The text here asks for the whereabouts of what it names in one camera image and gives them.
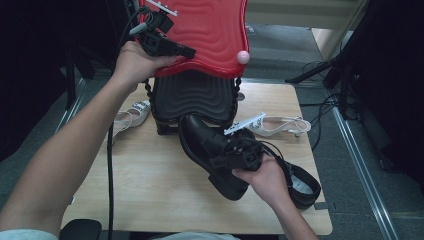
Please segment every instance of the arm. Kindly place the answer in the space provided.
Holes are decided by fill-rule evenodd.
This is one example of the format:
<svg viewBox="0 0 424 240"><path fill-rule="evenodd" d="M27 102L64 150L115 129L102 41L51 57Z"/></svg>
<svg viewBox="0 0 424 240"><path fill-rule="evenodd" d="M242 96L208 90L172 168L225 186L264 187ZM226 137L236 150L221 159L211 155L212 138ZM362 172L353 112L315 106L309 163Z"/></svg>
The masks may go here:
<svg viewBox="0 0 424 240"><path fill-rule="evenodd" d="M318 239L290 199L284 173L275 158L264 154L261 161L256 172L235 169L233 174L252 185L274 210L288 239Z"/></svg>
<svg viewBox="0 0 424 240"><path fill-rule="evenodd" d="M99 151L125 99L173 57L149 57L134 42L121 49L115 73L70 122L30 160L0 212L0 231L38 229L59 236L63 214Z"/></svg>

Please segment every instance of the floor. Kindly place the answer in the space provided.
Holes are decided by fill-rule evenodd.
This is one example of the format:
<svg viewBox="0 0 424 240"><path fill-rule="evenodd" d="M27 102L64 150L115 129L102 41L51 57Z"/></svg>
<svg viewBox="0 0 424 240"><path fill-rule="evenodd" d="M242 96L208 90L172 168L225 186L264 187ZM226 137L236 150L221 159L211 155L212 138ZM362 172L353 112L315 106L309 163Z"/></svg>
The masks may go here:
<svg viewBox="0 0 424 240"><path fill-rule="evenodd" d="M322 61L310 29L248 25L252 59L243 82L283 84ZM66 94L51 107L21 149L0 163L2 183L17 180L35 150L94 96L109 74L99 67L93 80L79 79L73 109L64 112ZM363 125L343 120L333 99L319 111L320 104L338 89L325 89L323 76L325 72L294 85L304 119L315 123L308 136L311 146L316 145L314 158L333 224L333 232L320 239L420 239L424 197L418 184L405 174L381 170ZM1 186L1 205L12 186ZM114 232L114 239L128 237L129 233ZM107 239L106 231L101 239Z"/></svg>

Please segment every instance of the gray carpet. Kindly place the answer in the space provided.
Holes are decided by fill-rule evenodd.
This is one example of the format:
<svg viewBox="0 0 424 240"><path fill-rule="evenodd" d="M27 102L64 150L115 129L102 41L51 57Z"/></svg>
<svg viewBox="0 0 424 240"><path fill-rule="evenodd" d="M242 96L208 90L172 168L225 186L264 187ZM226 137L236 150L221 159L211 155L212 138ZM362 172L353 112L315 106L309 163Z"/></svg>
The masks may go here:
<svg viewBox="0 0 424 240"><path fill-rule="evenodd" d="M245 71L244 82L283 83L284 79L302 74L306 64L321 60L308 29L250 25L254 30L254 33L249 34L252 60ZM107 78L107 72L98 72L94 80L86 81L86 87L78 92L82 94L80 107L94 96ZM328 93L322 87L321 80L322 77L314 76L312 80L295 85L301 104L324 101ZM64 114L65 104L66 94L50 108L22 147L0 162L0 207L30 157L55 132ZM311 121L318 115L318 107L302 107L302 114L306 120ZM320 238L384 239L333 112L324 115L321 124L321 140L313 154L329 205L333 232ZM424 197L418 185L402 173L382 171L378 155L363 126L356 121L349 121L348 124L393 220L399 239L420 239L420 236L424 236ZM313 127L308 136L311 145L314 145L318 138L318 127ZM127 239L128 236L125 232L114 233L114 239ZM103 232L101 239L106 238L107 234Z"/></svg>

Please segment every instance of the white sleeve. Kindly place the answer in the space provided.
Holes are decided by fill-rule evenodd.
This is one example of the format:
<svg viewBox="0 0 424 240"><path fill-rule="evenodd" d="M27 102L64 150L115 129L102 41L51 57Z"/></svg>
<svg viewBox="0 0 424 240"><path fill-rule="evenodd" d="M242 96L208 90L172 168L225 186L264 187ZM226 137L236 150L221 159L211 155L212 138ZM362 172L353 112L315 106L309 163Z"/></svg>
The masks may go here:
<svg viewBox="0 0 424 240"><path fill-rule="evenodd" d="M33 229L13 229L0 232L0 240L58 240L51 233Z"/></svg>

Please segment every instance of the right hand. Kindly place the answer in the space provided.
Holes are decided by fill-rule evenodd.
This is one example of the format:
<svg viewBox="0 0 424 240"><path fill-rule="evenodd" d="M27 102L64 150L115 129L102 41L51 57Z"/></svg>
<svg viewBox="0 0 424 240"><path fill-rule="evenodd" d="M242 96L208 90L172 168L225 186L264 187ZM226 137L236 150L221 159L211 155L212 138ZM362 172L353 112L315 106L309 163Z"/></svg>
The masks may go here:
<svg viewBox="0 0 424 240"><path fill-rule="evenodd" d="M233 169L234 176L248 182L258 196L273 206L277 202L291 201L284 172L274 157L263 154L256 171Z"/></svg>

